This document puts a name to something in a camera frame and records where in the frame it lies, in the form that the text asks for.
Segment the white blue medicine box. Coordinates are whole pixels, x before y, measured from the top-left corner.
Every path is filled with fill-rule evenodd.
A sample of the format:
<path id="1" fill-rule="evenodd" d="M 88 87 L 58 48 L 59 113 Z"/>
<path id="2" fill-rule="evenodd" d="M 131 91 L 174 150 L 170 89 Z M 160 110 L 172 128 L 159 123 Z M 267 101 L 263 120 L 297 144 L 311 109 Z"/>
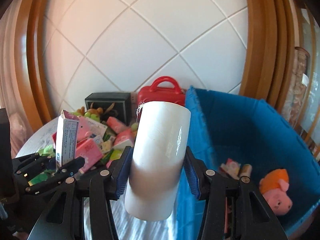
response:
<path id="1" fill-rule="evenodd" d="M 56 169 L 60 169 L 75 158 L 79 118 L 62 110 L 57 122 Z"/>

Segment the pink pig plush orange shirt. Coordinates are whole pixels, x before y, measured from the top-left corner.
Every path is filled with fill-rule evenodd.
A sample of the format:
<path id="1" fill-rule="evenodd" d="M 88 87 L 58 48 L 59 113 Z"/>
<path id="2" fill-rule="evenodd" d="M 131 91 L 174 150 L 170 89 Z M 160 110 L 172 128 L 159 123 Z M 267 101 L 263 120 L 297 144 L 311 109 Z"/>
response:
<path id="1" fill-rule="evenodd" d="M 259 182 L 259 191 L 276 216 L 286 215 L 293 206 L 288 189 L 289 175 L 284 168 L 269 172 Z"/>

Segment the white paper roll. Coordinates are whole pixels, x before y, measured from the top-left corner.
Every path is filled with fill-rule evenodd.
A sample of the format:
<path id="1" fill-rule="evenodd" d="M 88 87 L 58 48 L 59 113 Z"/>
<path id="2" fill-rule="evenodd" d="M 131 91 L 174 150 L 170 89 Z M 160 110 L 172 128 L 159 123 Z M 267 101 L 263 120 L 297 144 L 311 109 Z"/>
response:
<path id="1" fill-rule="evenodd" d="M 133 149 L 126 211 L 140 220 L 167 219 L 174 208 L 187 147 L 191 112 L 152 101 L 142 105 Z"/>

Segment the white pill bottle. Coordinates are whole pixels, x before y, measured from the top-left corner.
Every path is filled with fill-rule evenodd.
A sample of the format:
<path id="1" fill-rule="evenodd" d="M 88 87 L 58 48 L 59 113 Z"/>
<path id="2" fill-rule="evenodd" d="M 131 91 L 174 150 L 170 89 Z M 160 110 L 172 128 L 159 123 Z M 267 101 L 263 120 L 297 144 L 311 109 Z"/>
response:
<path id="1" fill-rule="evenodd" d="M 244 164 L 242 165 L 242 167 L 240 168 L 239 171 L 239 178 L 241 177 L 251 177 L 251 173 L 252 173 L 252 166 L 250 164 Z"/>

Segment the pink tissue pack with barcode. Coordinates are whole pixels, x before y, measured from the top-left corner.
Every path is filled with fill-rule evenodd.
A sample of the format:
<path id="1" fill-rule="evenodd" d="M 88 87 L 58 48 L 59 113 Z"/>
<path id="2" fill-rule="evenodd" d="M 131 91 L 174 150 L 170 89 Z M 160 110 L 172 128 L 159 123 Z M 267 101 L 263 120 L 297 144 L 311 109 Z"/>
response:
<path id="1" fill-rule="evenodd" d="M 226 163 L 222 163 L 220 165 L 220 171 L 228 176 L 229 178 L 233 178 L 235 180 L 239 180 L 239 172 L 240 172 L 241 164 L 234 161 L 231 158 L 228 158 Z"/>

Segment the green yellow dinosaur plush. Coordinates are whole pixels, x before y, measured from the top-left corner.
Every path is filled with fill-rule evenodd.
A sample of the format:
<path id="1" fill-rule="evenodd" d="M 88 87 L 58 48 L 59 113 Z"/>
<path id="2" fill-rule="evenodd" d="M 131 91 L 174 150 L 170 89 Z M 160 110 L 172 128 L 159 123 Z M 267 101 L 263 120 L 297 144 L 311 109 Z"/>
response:
<path id="1" fill-rule="evenodd" d="M 38 154 L 40 156 L 51 156 L 51 157 L 55 157 L 55 148 L 54 145 L 47 145 L 44 148 L 40 148 L 38 149 Z"/>

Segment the pink green wet wipes pack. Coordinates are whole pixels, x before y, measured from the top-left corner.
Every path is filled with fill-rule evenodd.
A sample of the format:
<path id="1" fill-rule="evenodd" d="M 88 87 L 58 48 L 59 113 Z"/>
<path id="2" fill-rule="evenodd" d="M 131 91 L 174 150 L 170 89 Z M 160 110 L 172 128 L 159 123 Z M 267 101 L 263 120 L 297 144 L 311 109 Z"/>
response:
<path id="1" fill-rule="evenodd" d="M 118 149 L 112 149 L 110 150 L 110 152 L 108 152 L 107 154 L 105 154 L 102 158 L 101 158 L 101 163 L 103 165 L 105 165 L 107 168 L 109 168 L 112 164 L 113 161 L 118 160 L 121 158 L 122 155 L 122 150 L 118 150 Z"/>

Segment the black gift box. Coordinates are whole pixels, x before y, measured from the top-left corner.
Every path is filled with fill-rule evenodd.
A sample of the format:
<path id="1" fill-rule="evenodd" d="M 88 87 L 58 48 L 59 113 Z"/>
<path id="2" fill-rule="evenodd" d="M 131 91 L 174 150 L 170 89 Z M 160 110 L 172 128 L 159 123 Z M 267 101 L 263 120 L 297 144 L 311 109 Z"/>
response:
<path id="1" fill-rule="evenodd" d="M 131 94 L 125 92 L 92 93 L 85 98 L 86 108 L 98 111 L 101 121 L 114 117 L 128 125 L 131 121 Z"/>

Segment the blue plastic storage crate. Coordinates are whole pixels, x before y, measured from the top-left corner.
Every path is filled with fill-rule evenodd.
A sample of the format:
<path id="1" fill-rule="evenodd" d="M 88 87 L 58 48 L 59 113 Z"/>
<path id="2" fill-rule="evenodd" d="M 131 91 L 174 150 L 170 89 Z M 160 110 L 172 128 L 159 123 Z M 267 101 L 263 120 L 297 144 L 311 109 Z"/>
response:
<path id="1" fill-rule="evenodd" d="M 228 158 L 250 164 L 257 187 L 272 170 L 289 174 L 291 210 L 277 217 L 287 238 L 303 233 L 319 207 L 319 164 L 305 142 L 268 103 L 244 96 L 190 87 L 185 106 L 191 112 L 188 147 L 208 169 L 220 171 Z M 183 169 L 177 194 L 177 238 L 198 239 L 206 202 L 191 193 Z"/>

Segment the red plastic toy suitcase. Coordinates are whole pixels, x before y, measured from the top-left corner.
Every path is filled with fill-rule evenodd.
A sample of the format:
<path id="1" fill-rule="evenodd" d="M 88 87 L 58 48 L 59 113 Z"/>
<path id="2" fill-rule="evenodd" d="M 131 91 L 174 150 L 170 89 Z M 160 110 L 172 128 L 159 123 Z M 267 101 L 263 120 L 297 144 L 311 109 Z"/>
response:
<path id="1" fill-rule="evenodd" d="M 173 87 L 161 87 L 160 84 L 168 82 Z M 178 82 L 169 76 L 161 76 L 157 78 L 150 86 L 140 89 L 137 95 L 137 105 L 151 101 L 164 101 L 184 106 L 185 89 L 182 89 Z"/>

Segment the rolled floral carpet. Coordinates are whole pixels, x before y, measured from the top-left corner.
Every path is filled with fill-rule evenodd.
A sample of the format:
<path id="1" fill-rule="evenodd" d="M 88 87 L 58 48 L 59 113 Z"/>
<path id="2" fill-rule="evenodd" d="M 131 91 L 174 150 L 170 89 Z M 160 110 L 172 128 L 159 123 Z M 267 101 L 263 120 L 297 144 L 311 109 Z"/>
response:
<path id="1" fill-rule="evenodd" d="M 310 54 L 304 48 L 295 47 L 289 90 L 281 111 L 281 115 L 291 126 L 295 126 L 298 120 L 306 89 L 309 84 L 309 78 L 306 74 L 309 59 Z"/>

